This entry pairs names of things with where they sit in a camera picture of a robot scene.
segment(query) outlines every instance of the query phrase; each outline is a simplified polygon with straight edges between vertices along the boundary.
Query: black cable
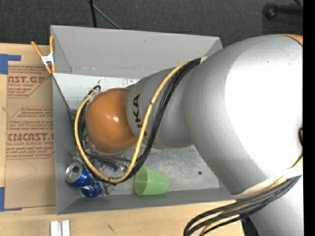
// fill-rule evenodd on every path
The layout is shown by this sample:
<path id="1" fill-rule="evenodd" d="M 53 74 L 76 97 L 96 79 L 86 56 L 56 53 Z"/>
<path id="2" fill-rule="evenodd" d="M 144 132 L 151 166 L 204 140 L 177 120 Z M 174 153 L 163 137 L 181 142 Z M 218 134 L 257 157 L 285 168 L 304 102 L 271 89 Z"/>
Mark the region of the black cable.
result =
<path id="1" fill-rule="evenodd" d="M 218 228 L 218 227 L 221 227 L 221 226 L 230 224 L 230 223 L 232 223 L 232 222 L 238 221 L 238 220 L 240 220 L 240 219 L 242 219 L 242 218 L 248 217 L 248 216 L 254 214 L 255 212 L 257 212 L 257 211 L 263 209 L 263 208 L 266 207 L 269 203 L 271 203 L 272 201 L 276 200 L 277 198 L 279 198 L 279 197 L 283 196 L 285 193 L 287 193 L 287 192 L 296 184 L 296 182 L 300 179 L 300 177 L 301 177 L 301 176 L 294 177 L 293 179 L 288 179 L 288 180 L 290 181 L 290 185 L 289 185 L 288 188 L 285 188 L 284 190 L 279 191 L 279 193 L 278 193 L 277 195 L 275 195 L 275 196 L 271 197 L 270 199 L 266 200 L 266 201 L 263 202 L 259 207 L 255 208 L 255 209 L 253 209 L 253 210 L 251 210 L 251 211 L 249 211 L 249 212 L 243 213 L 243 214 L 241 214 L 241 215 L 240 215 L 239 217 L 237 217 L 237 218 L 234 218 L 234 219 L 231 219 L 231 220 L 229 220 L 229 221 L 223 222 L 223 223 L 221 223 L 221 224 L 219 224 L 219 225 L 216 225 L 216 226 L 214 226 L 214 227 L 212 227 L 212 228 L 210 228 L 210 229 L 204 231 L 204 232 L 201 234 L 201 236 L 204 236 L 205 234 L 209 233 L 210 231 L 212 231 L 212 230 L 214 230 L 214 229 L 216 229 L 216 228 Z"/>
<path id="2" fill-rule="evenodd" d="M 91 13 L 92 13 L 93 26 L 94 26 L 94 28 L 97 28 L 96 17 L 95 17 L 95 10 L 94 10 L 94 5 L 93 5 L 93 0 L 89 0 L 89 2 L 90 2 Z"/>
<path id="3" fill-rule="evenodd" d="M 275 188 L 271 189 L 270 191 L 265 192 L 265 193 L 263 193 L 263 194 L 261 194 L 259 196 L 256 196 L 254 198 L 249 198 L 247 200 L 239 201 L 237 203 L 234 203 L 233 206 L 228 205 L 226 207 L 223 207 L 223 209 L 221 211 L 229 210 L 229 209 L 232 209 L 232 208 L 235 208 L 235 207 L 240 207 L 240 206 L 243 205 L 244 201 L 246 201 L 247 203 L 253 203 L 250 206 L 247 206 L 247 207 L 244 207 L 244 208 L 240 208 L 238 210 L 231 211 L 229 213 L 225 213 L 225 214 L 222 214 L 220 216 L 214 217 L 212 219 L 203 221 L 202 223 L 199 223 L 199 224 L 195 225 L 193 228 L 191 228 L 190 230 L 188 230 L 188 228 L 189 228 L 188 225 L 189 226 L 192 225 L 191 221 L 193 221 L 193 223 L 195 223 L 198 220 L 202 219 L 203 217 L 206 217 L 206 214 L 208 214 L 207 216 L 215 214 L 215 213 L 218 212 L 218 211 L 215 211 L 215 210 L 219 210 L 220 207 L 217 208 L 217 209 L 214 209 L 214 210 L 211 210 L 211 211 L 203 213 L 204 216 L 199 216 L 199 217 L 197 216 L 197 217 L 193 218 L 186 225 L 186 227 L 184 229 L 184 236 L 189 236 L 192 233 L 194 233 L 195 231 L 197 231 L 198 229 L 200 229 L 200 228 L 202 228 L 204 226 L 207 226 L 207 225 L 209 225 L 209 224 L 211 224 L 213 222 L 217 222 L 217 221 L 220 221 L 222 219 L 226 219 L 226 218 L 229 218 L 229 217 L 232 217 L 232 216 L 235 216 L 235 215 L 239 215 L 239 217 L 237 217 L 237 218 L 234 218 L 234 219 L 231 219 L 229 221 L 220 223 L 220 224 L 210 228 L 209 230 L 206 230 L 202 234 L 202 235 L 205 235 L 206 233 L 208 233 L 208 232 L 210 232 L 210 231 L 212 231 L 212 230 L 214 230 L 214 229 L 216 229 L 218 227 L 230 224 L 230 223 L 235 222 L 237 220 L 240 220 L 242 218 L 248 217 L 249 215 L 252 215 L 253 213 L 263 209 L 264 207 L 266 207 L 269 203 L 271 203 L 275 199 L 277 199 L 277 198 L 281 197 L 282 195 L 284 195 L 285 193 L 287 193 L 296 184 L 296 182 L 300 179 L 300 177 L 301 176 L 292 177 L 290 179 L 287 179 L 284 183 L 276 186 Z"/>
<path id="4" fill-rule="evenodd" d="M 123 180 L 127 181 L 128 179 L 130 179 L 131 177 L 133 177 L 139 170 L 140 168 L 143 166 L 143 164 L 145 163 L 146 159 L 149 156 L 149 153 L 151 151 L 151 148 L 153 146 L 155 137 L 157 135 L 158 132 L 158 127 L 161 123 L 161 119 L 163 117 L 163 114 L 165 112 L 167 103 L 172 95 L 172 93 L 174 92 L 176 86 L 178 85 L 178 83 L 181 81 L 181 79 L 192 69 L 194 68 L 196 65 L 200 64 L 201 58 L 198 59 L 194 59 L 192 61 L 190 61 L 189 63 L 187 63 L 185 66 L 183 66 L 171 79 L 171 81 L 169 82 L 169 84 L 166 87 L 166 90 L 162 96 L 162 99 L 160 101 L 160 104 L 158 106 L 157 109 L 157 114 L 156 114 L 156 118 L 154 120 L 154 124 L 151 130 L 151 133 L 149 135 L 146 147 L 142 153 L 141 156 L 138 157 L 136 164 L 134 165 L 132 171 L 130 172 L 130 174 Z"/>

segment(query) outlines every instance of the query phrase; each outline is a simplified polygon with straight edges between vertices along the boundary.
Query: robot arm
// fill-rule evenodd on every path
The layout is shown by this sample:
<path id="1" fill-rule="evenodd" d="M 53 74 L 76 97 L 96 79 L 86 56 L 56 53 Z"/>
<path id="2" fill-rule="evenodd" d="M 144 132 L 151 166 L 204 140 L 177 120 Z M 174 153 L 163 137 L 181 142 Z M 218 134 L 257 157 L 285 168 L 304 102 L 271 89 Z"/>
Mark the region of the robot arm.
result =
<path id="1" fill-rule="evenodd" d="M 302 154 L 298 135 L 302 127 L 302 53 L 299 37 L 268 35 L 199 59 L 200 64 L 176 85 L 154 146 L 195 145 L 231 195 L 290 168 Z M 129 141 L 126 148 L 132 144 L 152 95 L 169 71 L 146 77 L 129 88 L 124 104 L 117 108 L 125 118 L 117 121 L 124 134 L 112 144 L 125 140 L 125 135 Z M 145 139 L 150 137 L 157 111 L 153 108 Z M 89 119 L 88 114 L 89 109 L 86 122 L 92 133 L 93 117 Z M 91 138 L 95 144 L 97 139 L 97 135 Z M 284 196 L 251 215 L 251 220 L 260 236 L 304 235 L 303 177 Z"/>

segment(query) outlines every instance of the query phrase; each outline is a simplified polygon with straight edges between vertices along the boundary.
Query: cardboard box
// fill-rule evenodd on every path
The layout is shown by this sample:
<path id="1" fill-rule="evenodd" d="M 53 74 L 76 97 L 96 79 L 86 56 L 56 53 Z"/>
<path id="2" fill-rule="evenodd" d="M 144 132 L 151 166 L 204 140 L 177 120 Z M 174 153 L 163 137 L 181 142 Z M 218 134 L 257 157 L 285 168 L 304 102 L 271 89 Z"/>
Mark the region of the cardboard box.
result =
<path id="1" fill-rule="evenodd" d="M 2 107 L 7 119 L 4 208 L 55 205 L 52 76 L 31 45 L 1 44 L 0 53 L 21 59 L 8 62 L 7 106 Z"/>
<path id="2" fill-rule="evenodd" d="M 65 170 L 73 162 L 70 152 L 75 150 L 73 129 L 67 114 L 70 101 L 73 103 L 71 108 L 77 109 L 89 89 L 104 77 L 141 79 L 187 60 L 210 56 L 222 48 L 218 37 L 62 26 L 52 26 L 51 34 L 55 38 L 56 61 L 53 99 L 57 213 L 231 200 L 194 147 L 151 153 L 148 157 L 146 164 L 152 169 L 158 167 L 157 162 L 163 161 L 163 172 L 175 172 L 178 166 L 182 167 L 181 173 L 195 170 L 198 175 L 198 168 L 189 160 L 204 171 L 206 179 L 196 181 L 198 185 L 194 183 L 196 178 L 185 178 L 178 176 L 179 171 L 175 172 L 170 178 L 176 184 L 163 195 L 137 196 L 132 185 L 126 186 L 127 182 L 132 182 L 130 179 L 118 184 L 109 196 L 88 199 L 65 180 Z"/>

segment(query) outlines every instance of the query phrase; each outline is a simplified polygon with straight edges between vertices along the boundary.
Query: crushed can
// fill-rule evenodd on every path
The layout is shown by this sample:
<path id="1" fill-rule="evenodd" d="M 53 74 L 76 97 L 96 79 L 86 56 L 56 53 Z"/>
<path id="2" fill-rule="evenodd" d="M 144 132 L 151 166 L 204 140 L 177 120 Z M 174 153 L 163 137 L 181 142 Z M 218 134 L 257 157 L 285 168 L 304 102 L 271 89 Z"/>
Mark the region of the crushed can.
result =
<path id="1" fill-rule="evenodd" d="M 102 188 L 97 180 L 81 163 L 75 162 L 70 164 L 65 171 L 65 178 L 67 182 L 78 186 L 88 198 L 97 197 L 102 192 Z"/>

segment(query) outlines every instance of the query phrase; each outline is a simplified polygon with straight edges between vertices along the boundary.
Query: yellow cable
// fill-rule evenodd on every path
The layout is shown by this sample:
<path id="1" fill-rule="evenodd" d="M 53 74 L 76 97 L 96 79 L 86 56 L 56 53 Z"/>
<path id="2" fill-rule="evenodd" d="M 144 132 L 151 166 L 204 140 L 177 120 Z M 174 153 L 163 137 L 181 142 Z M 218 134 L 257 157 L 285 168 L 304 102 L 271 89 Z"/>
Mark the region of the yellow cable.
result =
<path id="1" fill-rule="evenodd" d="M 299 164 L 301 164 L 301 163 L 303 163 L 303 155 L 300 156 L 300 158 L 293 164 L 293 166 L 292 166 L 290 169 L 292 169 L 292 168 L 294 168 L 294 167 L 297 167 L 297 166 L 298 166 Z M 269 190 L 271 190 L 271 189 L 273 189 L 273 188 L 279 186 L 280 184 L 282 184 L 283 182 L 285 182 L 285 181 L 286 181 L 287 179 L 289 179 L 290 177 L 292 177 L 290 174 L 284 175 L 281 179 L 277 180 L 275 183 L 273 183 L 273 184 L 270 185 L 269 187 L 266 187 L 266 188 L 262 189 L 261 192 L 257 194 L 257 196 L 260 195 L 260 194 L 262 194 L 262 193 L 264 193 L 264 192 L 266 192 L 266 191 L 269 191 Z M 249 205 L 251 205 L 251 203 L 248 203 L 248 204 L 245 204 L 245 205 L 242 205 L 242 206 L 238 206 L 238 207 L 235 207 L 235 208 L 232 208 L 232 209 L 223 211 L 223 212 L 221 212 L 219 215 L 217 215 L 216 217 L 220 216 L 221 214 L 225 214 L 225 213 L 228 213 L 228 212 L 231 212 L 231 211 L 239 210 L 239 209 L 244 208 L 244 207 L 249 206 Z M 238 215 L 235 215 L 235 216 L 233 216 L 233 217 L 231 217 L 229 220 L 234 219 L 236 216 L 239 216 L 239 214 L 238 214 Z M 219 224 L 221 224 L 221 223 L 223 223 L 223 222 L 224 222 L 224 221 L 217 221 L 217 222 L 213 222 L 213 223 L 211 223 L 211 224 L 205 226 L 205 227 L 203 228 L 203 230 L 200 232 L 199 236 L 202 236 L 205 231 L 207 231 L 208 229 L 211 229 L 211 228 L 213 228 L 214 226 L 219 225 Z"/>
<path id="2" fill-rule="evenodd" d="M 239 217 L 239 215 L 232 216 L 232 217 L 230 217 L 229 220 L 223 220 L 223 221 L 216 221 L 216 222 L 213 222 L 213 223 L 211 223 L 211 224 L 205 226 L 205 227 L 202 229 L 202 231 L 200 232 L 199 236 L 202 236 L 202 235 L 204 234 L 204 232 L 207 231 L 208 229 L 211 229 L 211 228 L 213 228 L 213 227 L 216 226 L 216 225 L 222 224 L 222 223 L 224 223 L 225 221 L 230 221 L 230 220 L 232 220 L 232 219 L 234 219 L 234 218 L 237 218 L 237 217 Z"/>
<path id="3" fill-rule="evenodd" d="M 76 141 L 76 144 L 78 146 L 78 149 L 80 151 L 80 154 L 84 160 L 84 162 L 87 164 L 87 166 L 90 168 L 90 170 L 95 173 L 99 178 L 101 178 L 102 180 L 104 181 L 107 181 L 107 182 L 110 182 L 110 183 L 119 183 L 121 181 L 123 181 L 127 176 L 129 176 L 136 160 L 137 160 L 137 156 L 138 156 L 138 153 L 141 149 L 141 143 L 142 143 L 142 140 L 143 140 L 143 137 L 144 137 L 144 133 L 145 133 L 145 129 L 147 127 L 147 124 L 148 124 L 148 120 L 149 120 L 149 116 L 150 116 L 150 113 L 151 113 L 151 110 L 152 110 L 152 107 L 153 107 L 153 104 L 155 103 L 155 101 L 157 100 L 160 92 L 162 91 L 162 89 L 165 87 L 166 83 L 174 76 L 174 74 L 180 70 L 184 65 L 186 65 L 189 61 L 187 62 L 184 62 L 182 63 L 181 65 L 175 67 L 166 77 L 165 79 L 161 82 L 161 84 L 159 85 L 159 87 L 157 88 L 155 94 L 153 95 L 152 97 L 152 100 L 148 106 L 148 109 L 146 111 L 146 114 L 145 114 L 145 117 L 143 119 L 143 123 L 142 123 L 142 128 L 140 130 L 140 134 L 139 134 L 139 138 L 138 138 L 138 142 L 137 142 L 137 145 L 136 145 L 136 148 L 135 148 L 135 152 L 133 154 L 133 157 L 132 157 L 132 160 L 130 162 L 130 165 L 128 167 L 128 169 L 126 170 L 126 172 L 121 176 L 121 177 L 117 177 L 117 178 L 114 178 L 114 177 L 107 177 L 105 176 L 104 174 L 102 174 L 100 171 L 98 171 L 93 165 L 92 163 L 89 161 L 89 159 L 87 158 L 87 156 L 85 155 L 83 149 L 82 149 L 82 146 L 81 146 L 81 143 L 80 143 L 80 139 L 79 139 L 79 135 L 78 135 L 78 121 L 79 121 L 79 116 L 80 116 L 80 113 L 83 109 L 83 107 L 85 106 L 85 104 L 90 100 L 90 97 L 93 96 L 95 93 L 97 93 L 96 90 L 93 90 L 91 92 L 91 94 L 89 94 L 89 97 L 85 98 L 83 100 L 83 102 L 81 103 L 80 107 L 78 108 L 77 110 L 77 113 L 76 113 L 76 116 L 75 116 L 75 120 L 74 120 L 74 137 L 75 137 L 75 141 Z"/>

